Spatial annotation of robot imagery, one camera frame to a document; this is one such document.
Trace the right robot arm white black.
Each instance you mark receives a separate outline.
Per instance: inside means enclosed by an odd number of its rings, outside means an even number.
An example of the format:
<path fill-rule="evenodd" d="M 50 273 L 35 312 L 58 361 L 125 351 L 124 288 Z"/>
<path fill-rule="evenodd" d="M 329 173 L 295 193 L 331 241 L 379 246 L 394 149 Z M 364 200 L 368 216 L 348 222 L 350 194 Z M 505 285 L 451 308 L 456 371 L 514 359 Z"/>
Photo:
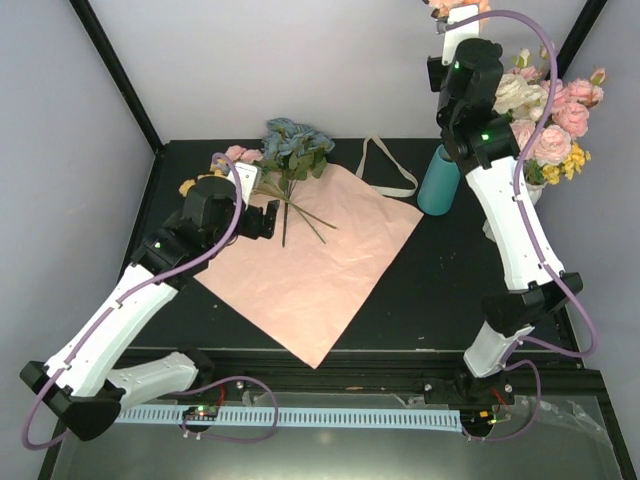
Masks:
<path fill-rule="evenodd" d="M 580 275 L 566 272 L 551 249 L 516 170 L 520 149 L 509 121 L 493 109 L 501 55 L 500 45 L 467 38 L 428 61 L 443 145 L 484 211 L 506 285 L 505 292 L 483 297 L 484 322 L 452 381 L 467 403 L 488 401 L 515 345 L 583 288 Z"/>

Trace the yellow rose stem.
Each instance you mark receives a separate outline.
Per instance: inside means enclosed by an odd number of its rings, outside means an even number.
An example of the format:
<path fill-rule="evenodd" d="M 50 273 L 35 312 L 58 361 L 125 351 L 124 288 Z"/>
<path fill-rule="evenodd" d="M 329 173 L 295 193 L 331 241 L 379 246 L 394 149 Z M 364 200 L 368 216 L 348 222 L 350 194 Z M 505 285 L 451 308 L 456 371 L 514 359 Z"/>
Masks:
<path fill-rule="evenodd" d="M 220 169 L 213 169 L 210 172 L 206 173 L 206 174 L 200 174 L 198 175 L 196 178 L 191 178 L 191 179 L 187 179 L 185 180 L 181 186 L 179 187 L 178 191 L 179 194 L 185 198 L 189 192 L 189 190 L 191 188 L 193 188 L 197 182 L 199 180 L 202 180 L 204 178 L 210 178 L 210 177 L 221 177 L 221 178 L 225 178 L 227 176 L 227 172 L 220 170 Z"/>

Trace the blue hydrangea stem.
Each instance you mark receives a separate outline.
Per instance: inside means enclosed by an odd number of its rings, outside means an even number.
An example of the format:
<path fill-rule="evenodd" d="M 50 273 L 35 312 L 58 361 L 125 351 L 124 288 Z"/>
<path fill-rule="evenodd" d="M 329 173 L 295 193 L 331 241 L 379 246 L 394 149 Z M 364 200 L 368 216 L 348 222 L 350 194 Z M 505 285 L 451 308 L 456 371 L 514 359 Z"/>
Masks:
<path fill-rule="evenodd" d="M 258 191 L 284 203 L 282 247 L 287 243 L 291 210 L 325 244 L 313 221 L 331 229 L 335 229 L 335 226 L 300 207 L 293 201 L 293 194 L 296 187 L 309 177 L 322 177 L 328 166 L 327 155 L 335 147 L 334 141 L 314 127 L 288 118 L 268 120 L 266 128 L 267 134 L 262 139 L 262 159 L 257 161 L 261 170 Z"/>

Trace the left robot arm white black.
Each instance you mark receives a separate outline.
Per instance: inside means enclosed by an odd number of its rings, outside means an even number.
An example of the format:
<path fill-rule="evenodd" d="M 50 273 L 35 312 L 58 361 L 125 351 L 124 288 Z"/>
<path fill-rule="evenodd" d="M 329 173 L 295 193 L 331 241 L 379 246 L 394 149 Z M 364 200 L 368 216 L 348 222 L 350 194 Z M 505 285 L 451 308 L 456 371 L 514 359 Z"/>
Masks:
<path fill-rule="evenodd" d="M 255 173 L 205 176 L 183 207 L 149 234 L 108 299 L 81 331 L 45 362 L 30 361 L 22 381 L 67 431 L 82 441 L 102 435 L 119 415 L 165 395 L 207 397 L 213 362 L 196 348 L 118 369 L 115 364 L 143 327 L 204 270 L 230 240 L 269 239 L 278 203 L 250 205 Z"/>

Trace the cream ribbon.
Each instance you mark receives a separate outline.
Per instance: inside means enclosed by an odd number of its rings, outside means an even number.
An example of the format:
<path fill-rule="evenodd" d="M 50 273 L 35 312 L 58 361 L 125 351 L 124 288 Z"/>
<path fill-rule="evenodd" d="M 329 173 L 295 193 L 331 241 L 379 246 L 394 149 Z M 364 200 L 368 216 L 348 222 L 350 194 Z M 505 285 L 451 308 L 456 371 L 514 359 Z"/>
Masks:
<path fill-rule="evenodd" d="M 371 188 L 387 198 L 401 200 L 412 197 L 417 192 L 419 186 L 416 176 L 395 158 L 385 142 L 377 135 L 369 135 L 363 140 L 361 157 L 355 171 L 356 177 L 360 180 L 364 179 L 371 145 L 373 145 L 380 154 L 376 167 L 379 178 L 387 177 L 389 174 L 398 174 L 402 180 L 408 183 L 408 187 L 394 187 L 389 184 L 388 180 L 385 180 L 382 184 L 370 183 Z"/>

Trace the pink wrapping paper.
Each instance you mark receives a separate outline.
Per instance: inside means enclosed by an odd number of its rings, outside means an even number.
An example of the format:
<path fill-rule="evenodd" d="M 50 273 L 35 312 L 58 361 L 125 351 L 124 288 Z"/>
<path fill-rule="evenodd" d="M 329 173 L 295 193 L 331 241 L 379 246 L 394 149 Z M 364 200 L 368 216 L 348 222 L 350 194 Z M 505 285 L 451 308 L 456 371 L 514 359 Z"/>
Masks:
<path fill-rule="evenodd" d="M 279 215 L 270 240 L 241 237 L 197 281 L 312 368 L 318 367 L 423 217 L 329 165 L 294 191 L 322 219 Z"/>

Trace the pink rose stem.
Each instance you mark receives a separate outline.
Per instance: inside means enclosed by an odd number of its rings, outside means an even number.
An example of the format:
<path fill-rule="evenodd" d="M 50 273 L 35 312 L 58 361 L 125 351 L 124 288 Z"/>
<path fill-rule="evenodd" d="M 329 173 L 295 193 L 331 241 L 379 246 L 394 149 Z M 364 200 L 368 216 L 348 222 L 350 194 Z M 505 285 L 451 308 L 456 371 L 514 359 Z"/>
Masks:
<path fill-rule="evenodd" d="M 434 18 L 446 18 L 453 8 L 476 5 L 479 13 L 491 10 L 488 0 L 424 0 L 424 3 L 432 9 Z"/>
<path fill-rule="evenodd" d="M 225 155 L 234 163 L 253 165 L 257 168 L 257 179 L 252 187 L 252 194 L 263 195 L 283 203 L 283 233 L 282 246 L 286 245 L 288 225 L 291 212 L 295 212 L 310 228 L 316 238 L 325 244 L 326 240 L 320 233 L 317 224 L 336 230 L 337 227 L 302 207 L 293 199 L 293 194 L 299 184 L 312 174 L 319 178 L 328 165 L 325 150 L 317 153 L 289 154 L 280 159 L 268 159 L 266 152 L 258 149 L 248 149 L 240 145 L 232 145 Z"/>

